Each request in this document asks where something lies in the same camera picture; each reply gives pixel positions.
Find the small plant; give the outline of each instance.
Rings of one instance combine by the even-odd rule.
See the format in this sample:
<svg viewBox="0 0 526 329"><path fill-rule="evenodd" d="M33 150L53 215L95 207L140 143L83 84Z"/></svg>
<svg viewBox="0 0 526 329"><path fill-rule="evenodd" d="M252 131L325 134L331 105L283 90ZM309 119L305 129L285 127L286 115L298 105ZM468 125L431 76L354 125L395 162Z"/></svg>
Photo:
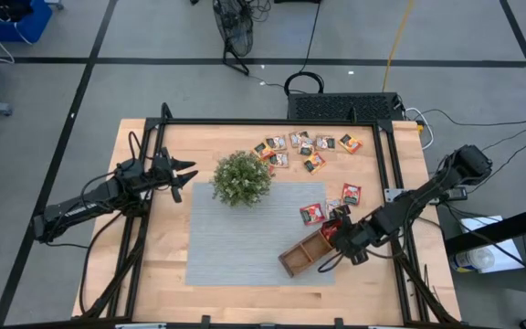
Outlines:
<svg viewBox="0 0 526 329"><path fill-rule="evenodd" d="M237 151L218 161L211 183L215 186L213 198L220 196L220 201L231 207L241 203L253 207L268 194L271 174L268 164L256 155Z"/></svg>

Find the wooden tray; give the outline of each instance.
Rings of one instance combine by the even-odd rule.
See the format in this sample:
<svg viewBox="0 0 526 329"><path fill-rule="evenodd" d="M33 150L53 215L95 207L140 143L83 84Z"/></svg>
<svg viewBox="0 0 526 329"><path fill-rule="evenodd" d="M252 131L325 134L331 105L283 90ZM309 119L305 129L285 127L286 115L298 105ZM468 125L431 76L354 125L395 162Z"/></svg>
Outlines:
<svg viewBox="0 0 526 329"><path fill-rule="evenodd" d="M320 230L317 230L279 255L279 261L281 261L289 276L293 278L331 250L332 246L330 243L326 241Z"/></svg>

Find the blue container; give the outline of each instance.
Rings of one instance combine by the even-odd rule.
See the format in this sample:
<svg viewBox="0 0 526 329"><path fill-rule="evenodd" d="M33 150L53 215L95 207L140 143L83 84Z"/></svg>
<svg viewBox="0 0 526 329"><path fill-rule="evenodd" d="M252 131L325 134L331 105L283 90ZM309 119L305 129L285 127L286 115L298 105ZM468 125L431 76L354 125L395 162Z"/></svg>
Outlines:
<svg viewBox="0 0 526 329"><path fill-rule="evenodd" d="M47 21L52 16L52 9L44 0L18 0L29 3L34 9L34 13L24 17L21 21L15 23L0 22L0 40L1 41L20 41L25 42L21 36L30 43L37 42L44 32Z"/></svg>

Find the wooden tabletop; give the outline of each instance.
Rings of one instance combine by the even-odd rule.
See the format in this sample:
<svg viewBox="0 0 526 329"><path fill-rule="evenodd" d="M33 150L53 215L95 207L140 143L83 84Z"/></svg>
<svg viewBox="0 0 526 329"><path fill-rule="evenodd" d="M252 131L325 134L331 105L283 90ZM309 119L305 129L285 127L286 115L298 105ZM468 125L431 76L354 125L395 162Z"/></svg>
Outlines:
<svg viewBox="0 0 526 329"><path fill-rule="evenodd" d="M142 136L143 125L144 120L121 121L110 168L131 157L127 134L133 131ZM308 131L312 137L328 134L340 138L348 133L361 139L364 147L356 154L348 154L339 145L335 152L322 152L328 164L316 175L310 175L303 167L301 160L304 157L296 154L296 149L289 148L290 166L287 169L277 168L274 181L323 182L328 198L340 197L344 183L361 186L361 203L358 207L351 207L353 220L383 204L373 133L369 127L167 125L163 145L168 147L171 156L195 161L196 166L191 170L197 169L200 173L184 187L181 204L174 203L169 191L154 194L134 321L198 323L202 315L207 314L212 317L213 323L333 324L336 317L343 318L345 324L403 323L393 262L373 256L359 266L352 266L348 260L343 260L335 269L336 282L333 286L197 287L184 284L191 208L196 202L192 199L193 183L208 182L218 159L236 150L248 150L266 135L287 135L300 130ZM394 122L394 137L405 188L421 186L428 176L416 124ZM394 186L384 134L382 141L388 178L390 185ZM437 222L433 207L427 207L421 216ZM94 232L110 218L97 218ZM114 274L123 225L124 220L120 220L108 228L90 253L85 285L87 307L100 295ZM423 266L427 264L430 287L432 290L435 287L441 303L459 319L458 301L439 228L416 221L414 235L422 274ZM300 238L303 237L294 238L294 243ZM388 245L373 250L390 254ZM121 287L121 296L126 295L128 288L129 281L126 279ZM413 295L411 284L408 285L408 293ZM416 320L415 298L410 300ZM118 313L123 312L124 302L122 297ZM80 314L77 305L75 315Z"/></svg>

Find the gray floor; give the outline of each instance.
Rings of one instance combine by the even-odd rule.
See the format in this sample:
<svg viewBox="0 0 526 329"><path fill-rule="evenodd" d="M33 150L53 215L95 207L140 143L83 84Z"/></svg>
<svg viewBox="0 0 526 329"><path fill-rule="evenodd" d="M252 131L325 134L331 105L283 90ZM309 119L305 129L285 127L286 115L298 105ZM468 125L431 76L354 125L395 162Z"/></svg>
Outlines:
<svg viewBox="0 0 526 329"><path fill-rule="evenodd" d="M64 0L40 42L8 45L18 57L86 58L109 0ZM526 38L526 1L510 0ZM311 58L384 59L406 1L324 0ZM312 4L274 5L255 24L250 58L304 58L315 14ZM103 58L218 58L222 41L211 1L119 0L100 49ZM416 0L396 58L525 60L498 0ZM251 66L253 75L282 83L299 65ZM60 131L84 70L80 64L0 65L0 101L13 116L0 117L0 294L23 238ZM384 67L308 66L321 74L326 92L379 91ZM294 88L314 91L306 80ZM393 67L388 90L406 107L438 108L461 122L526 119L526 68ZM167 101L176 117L285 118L279 88L261 86L221 65L97 64L79 108L50 196L74 196L92 176L107 170L122 118L158 114ZM436 141L426 151L431 170L464 143L486 146L523 127L457 127L437 113L427 115ZM488 150L502 164L526 144L526 133ZM526 210L526 150L472 194L463 209L504 217ZM448 236L458 228L440 211ZM86 243L91 225L73 228L62 241ZM84 252L35 245L7 324L68 319ZM516 328L526 318L526 296L490 285L476 274L454 275L460 309L472 324Z"/></svg>

